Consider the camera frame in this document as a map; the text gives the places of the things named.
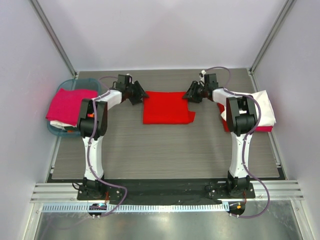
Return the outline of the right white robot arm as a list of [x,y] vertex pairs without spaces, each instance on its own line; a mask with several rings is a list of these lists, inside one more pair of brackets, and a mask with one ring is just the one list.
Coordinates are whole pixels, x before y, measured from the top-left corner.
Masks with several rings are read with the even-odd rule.
[[261,119],[258,102],[248,93],[235,93],[219,87],[217,75],[204,70],[200,80],[194,80],[183,99],[192,103],[201,103],[204,98],[225,106],[226,123],[231,134],[231,164],[227,172],[225,194],[231,198],[241,198],[250,189],[249,150],[252,135]]

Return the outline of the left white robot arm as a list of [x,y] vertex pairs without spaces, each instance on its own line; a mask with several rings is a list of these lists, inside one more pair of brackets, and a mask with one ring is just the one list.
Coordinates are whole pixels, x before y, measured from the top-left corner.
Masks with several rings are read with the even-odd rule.
[[81,101],[76,126],[85,150],[85,172],[82,184],[76,188],[77,199],[99,200],[112,188],[119,191],[118,195],[127,192],[125,187],[108,183],[104,179],[102,146],[108,128],[108,111],[126,100],[136,105],[148,97],[139,81],[134,81],[130,74],[119,74],[105,93]]

